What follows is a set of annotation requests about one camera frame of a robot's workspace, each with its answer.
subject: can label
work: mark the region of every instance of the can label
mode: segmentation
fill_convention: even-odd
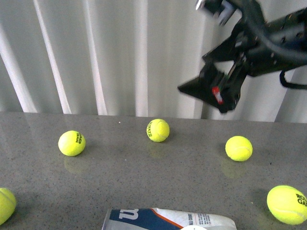
[[[102,230],[179,230],[186,226],[207,230],[236,230],[230,218],[160,208],[108,210]]]

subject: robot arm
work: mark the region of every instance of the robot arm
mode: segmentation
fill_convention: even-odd
[[[242,18],[229,38],[202,57],[205,66],[199,76],[179,86],[179,91],[226,113],[236,108],[247,75],[281,71],[283,86],[307,89],[284,78],[286,71],[307,65],[307,8],[269,23],[256,0],[198,0],[196,9],[210,13],[220,25],[227,23],[236,10],[242,12]],[[234,65],[228,74],[214,64],[231,60]]]

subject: white curtain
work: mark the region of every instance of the white curtain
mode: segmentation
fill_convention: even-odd
[[[260,0],[268,21],[305,0]],[[181,94],[231,33],[195,0],[0,0],[0,111],[307,122],[307,91],[247,77],[225,115]],[[307,68],[286,73],[307,83]]]

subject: black cable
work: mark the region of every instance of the black cable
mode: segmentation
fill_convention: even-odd
[[[296,63],[299,65],[307,64],[307,52],[296,51],[288,48],[284,48],[275,44],[270,40],[267,32],[265,31],[264,24],[261,23],[260,9],[257,7],[257,2],[255,0],[242,0],[242,14],[246,20],[247,25],[258,37],[258,39],[273,53],[279,55],[283,59]]]
[[[283,70],[280,75],[279,75],[279,80],[280,83],[289,89],[294,89],[294,90],[307,90],[307,85],[302,85],[302,84],[296,84],[296,83],[290,83],[287,82],[285,77],[284,77],[285,71]]]

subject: tennis ball logo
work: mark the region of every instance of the tennis ball logo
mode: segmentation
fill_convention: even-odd
[[[296,196],[298,198],[297,199],[298,203],[307,207],[307,199],[306,199],[306,197],[304,197],[303,195],[300,195],[300,194],[296,194]]]
[[[270,212],[283,223],[296,225],[307,219],[307,199],[293,187],[274,187],[268,193],[267,204]]]
[[[154,142],[162,142],[169,136],[168,123],[163,119],[155,119],[149,122],[147,136]]]

